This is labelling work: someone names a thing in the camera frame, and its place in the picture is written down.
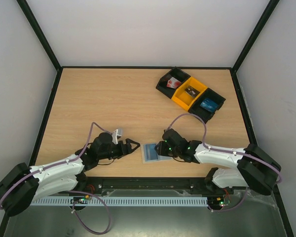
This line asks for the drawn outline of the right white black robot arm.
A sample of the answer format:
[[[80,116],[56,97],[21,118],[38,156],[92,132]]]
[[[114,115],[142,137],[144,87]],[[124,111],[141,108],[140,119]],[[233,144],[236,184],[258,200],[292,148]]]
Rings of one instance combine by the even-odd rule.
[[[187,141],[170,128],[154,149],[160,156],[188,163],[214,164],[205,181],[206,190],[213,194],[221,188],[248,187],[268,196],[280,181],[280,164],[255,144],[238,149],[217,147],[198,140]]]

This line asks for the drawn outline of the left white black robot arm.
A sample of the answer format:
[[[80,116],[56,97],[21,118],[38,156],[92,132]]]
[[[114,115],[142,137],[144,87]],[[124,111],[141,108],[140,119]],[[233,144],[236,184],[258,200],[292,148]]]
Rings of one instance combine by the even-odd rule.
[[[114,142],[112,135],[103,132],[67,158],[38,166],[20,163],[0,181],[0,209],[12,217],[40,198],[60,192],[84,191],[86,171],[103,159],[120,159],[139,147],[140,144],[131,139]]]

